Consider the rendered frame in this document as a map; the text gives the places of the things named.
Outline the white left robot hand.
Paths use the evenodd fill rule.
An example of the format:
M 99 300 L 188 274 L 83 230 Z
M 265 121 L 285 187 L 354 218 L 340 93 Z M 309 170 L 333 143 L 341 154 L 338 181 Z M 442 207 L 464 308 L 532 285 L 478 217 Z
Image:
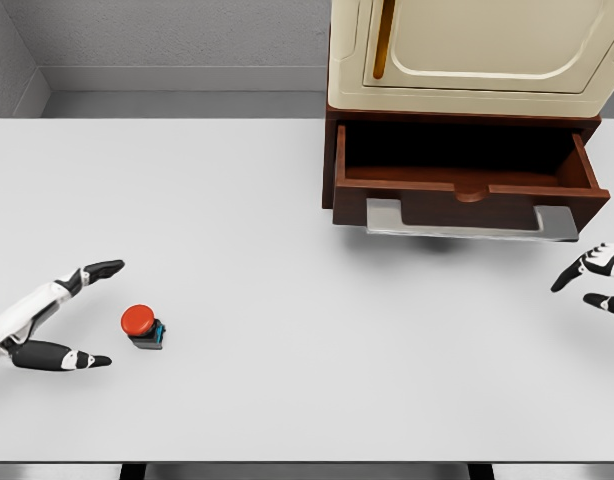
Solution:
M 106 367 L 107 356 L 91 355 L 61 344 L 34 340 L 33 334 L 63 303 L 100 279 L 108 279 L 125 266 L 122 260 L 103 261 L 78 268 L 45 283 L 0 314 L 0 358 L 23 369 L 62 372 Z

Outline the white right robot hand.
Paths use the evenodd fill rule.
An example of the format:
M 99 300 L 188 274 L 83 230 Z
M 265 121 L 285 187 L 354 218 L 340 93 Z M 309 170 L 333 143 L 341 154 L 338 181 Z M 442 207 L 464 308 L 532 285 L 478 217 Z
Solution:
M 559 292 L 585 273 L 614 278 L 614 243 L 601 243 L 581 254 L 560 273 L 550 290 L 553 293 Z M 583 296 L 583 301 L 614 315 L 614 296 L 587 293 Z

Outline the brown wooden drawer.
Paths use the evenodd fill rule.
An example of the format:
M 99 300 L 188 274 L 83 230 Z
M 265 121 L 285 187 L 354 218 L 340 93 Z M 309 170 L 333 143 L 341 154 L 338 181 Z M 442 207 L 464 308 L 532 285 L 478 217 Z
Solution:
M 565 206 L 580 234 L 610 198 L 568 128 L 343 121 L 333 168 L 334 223 L 364 228 L 374 198 L 399 200 L 406 225 L 521 230 Z

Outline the cream and brown cabinet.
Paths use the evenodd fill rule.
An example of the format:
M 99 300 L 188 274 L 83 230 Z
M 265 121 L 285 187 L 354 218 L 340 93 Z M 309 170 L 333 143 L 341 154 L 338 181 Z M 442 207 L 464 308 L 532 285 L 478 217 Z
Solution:
M 614 91 L 614 0 L 332 0 L 342 112 L 590 118 Z

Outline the red push-button switch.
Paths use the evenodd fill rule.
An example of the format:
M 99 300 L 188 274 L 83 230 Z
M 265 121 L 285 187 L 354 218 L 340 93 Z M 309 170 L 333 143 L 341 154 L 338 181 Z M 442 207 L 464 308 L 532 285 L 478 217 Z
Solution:
M 161 350 L 165 325 L 153 310 L 143 304 L 132 305 L 122 314 L 121 328 L 133 345 L 143 350 Z

